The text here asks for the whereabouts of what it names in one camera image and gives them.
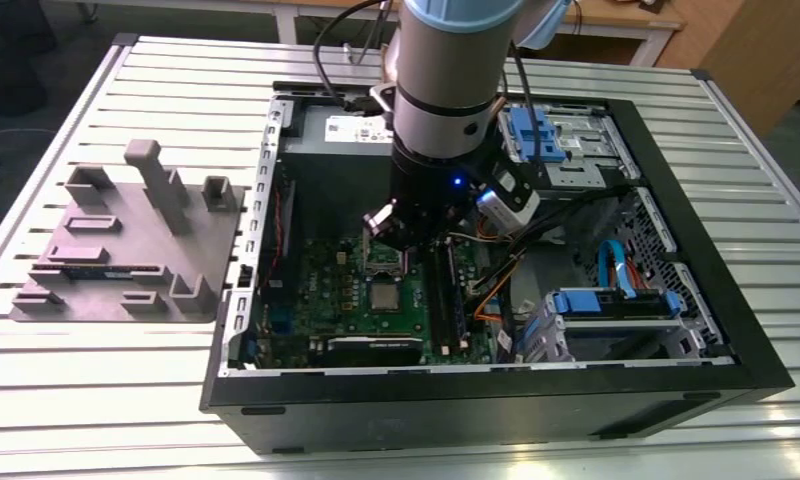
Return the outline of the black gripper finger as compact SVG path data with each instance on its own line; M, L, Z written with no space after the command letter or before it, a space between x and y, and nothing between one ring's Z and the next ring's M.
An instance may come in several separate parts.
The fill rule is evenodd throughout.
M420 247L434 238L430 212L398 199L367 213L363 224L371 238L398 251Z

